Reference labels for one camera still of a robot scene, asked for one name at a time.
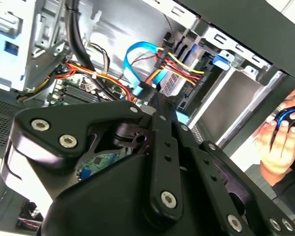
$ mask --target mounting hole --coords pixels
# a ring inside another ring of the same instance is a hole
[[[168,162],[171,162],[172,161],[172,158],[169,155],[166,155],[165,156],[165,160],[167,160]]]
[[[215,182],[217,182],[217,178],[215,176],[211,176],[211,179]]]
[[[137,138],[137,143],[142,143],[142,142],[144,142],[146,139],[147,139],[146,136],[141,135],[141,136],[139,136],[139,137]]]

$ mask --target blue computer mouse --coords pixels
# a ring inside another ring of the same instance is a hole
[[[292,126],[295,127],[295,119],[290,118],[290,114],[294,112],[295,112],[295,107],[281,110],[274,118],[274,120],[277,122],[276,130],[279,129],[281,122],[283,120],[287,120],[289,122],[289,128],[291,128]]]

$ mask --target black power cable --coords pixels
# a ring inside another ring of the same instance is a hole
[[[77,57],[79,63],[91,70],[95,71],[95,68],[89,58],[89,55],[87,54],[85,47],[83,45],[81,35],[80,35],[80,29],[79,29],[79,0],[66,0],[65,2],[65,27],[67,32],[67,39],[69,46],[73,52],[73,54]],[[113,93],[107,89],[106,85],[103,83],[102,80],[96,79],[91,81],[101,90],[103,90],[103,93],[105,96],[111,100],[118,100]]]

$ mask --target black cable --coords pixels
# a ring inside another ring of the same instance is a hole
[[[95,90],[95,93],[96,93],[96,97],[97,97],[98,101],[101,102],[102,98],[99,96],[98,90]]]
[[[116,101],[119,100],[118,98],[116,98],[113,94],[113,92],[111,92],[107,87],[105,89],[104,85],[100,85],[100,83],[98,83],[98,79],[93,79],[92,76],[90,74],[86,74],[86,76],[92,81],[92,83],[94,83],[97,87],[99,85],[100,90],[103,91],[103,93],[105,94],[105,96],[108,98],[108,100],[110,101]]]
[[[96,51],[98,51],[98,52],[100,52],[101,54],[103,54],[103,57],[105,57],[104,54],[106,55],[106,57],[107,57],[107,68],[108,68],[108,70],[109,70],[111,60],[110,60],[110,57],[108,56],[107,51],[106,51],[104,48],[102,48],[101,46],[99,46],[98,44],[95,44],[95,43],[90,43],[90,46],[91,46],[93,49],[95,49]]]
[[[171,22],[169,21],[168,17],[167,17],[164,13],[163,13],[163,16],[165,17],[165,19],[166,19],[166,21],[167,21],[167,23],[168,23],[168,25],[169,25],[169,28],[171,29],[171,34],[172,34],[172,37],[173,37],[173,49],[174,49],[176,43],[175,43],[175,35],[174,35],[174,30],[173,30],[172,24],[171,24]]]
[[[95,68],[87,54],[85,47],[82,43],[82,39],[80,36],[79,30],[79,21],[78,21],[78,13],[79,13],[79,0],[66,0],[65,2],[66,14],[65,14],[65,27],[67,33],[67,39],[69,46],[73,52],[73,54],[77,57],[79,63],[91,70],[95,71]],[[105,84],[103,80],[93,80],[91,81],[100,89],[104,89],[103,93],[110,100],[118,100],[108,89],[105,89]]]

